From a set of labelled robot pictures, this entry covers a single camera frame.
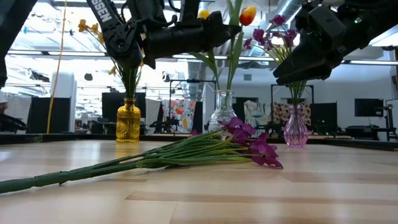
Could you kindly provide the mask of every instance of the light wood tabletop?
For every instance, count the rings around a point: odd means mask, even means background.
[[[0,146],[0,180],[70,170],[164,142]],[[278,145],[285,169],[219,162],[130,170],[0,195],[0,223],[398,223],[398,154]]]

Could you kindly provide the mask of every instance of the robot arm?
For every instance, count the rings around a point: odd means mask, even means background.
[[[278,84],[325,80],[343,57],[398,24],[398,1],[349,0],[337,12],[321,3],[302,3],[295,18],[300,44],[274,71]]]
[[[0,89],[7,80],[4,58],[37,0],[0,0]],[[181,0],[180,20],[165,20],[164,0],[127,0],[131,12],[125,21],[111,0],[87,0],[103,31],[106,50],[120,66],[136,68],[143,62],[155,68],[155,59],[185,52],[209,51],[241,31],[223,24],[220,11],[197,19],[200,0]]]

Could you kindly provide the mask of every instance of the clear glass vase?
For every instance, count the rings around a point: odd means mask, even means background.
[[[135,98],[125,98],[124,106],[118,109],[116,121],[116,142],[137,143],[141,124],[141,111]]]
[[[302,118],[303,108],[300,105],[289,107],[290,118],[285,125],[284,138],[288,147],[305,147],[308,140],[308,129]]]
[[[222,125],[218,121],[230,121],[236,114],[232,109],[232,90],[218,90],[216,91],[216,110],[211,115],[209,122],[209,132],[219,131]]]

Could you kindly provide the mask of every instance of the yellow glass vase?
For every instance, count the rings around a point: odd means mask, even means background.
[[[135,98],[125,98],[124,106],[118,109],[116,121],[117,143],[139,142],[141,111],[135,105]]]

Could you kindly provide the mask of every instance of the person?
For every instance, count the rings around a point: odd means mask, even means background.
[[[0,90],[0,114],[4,114],[7,108],[8,108],[8,101],[6,99],[6,94],[4,94]]]

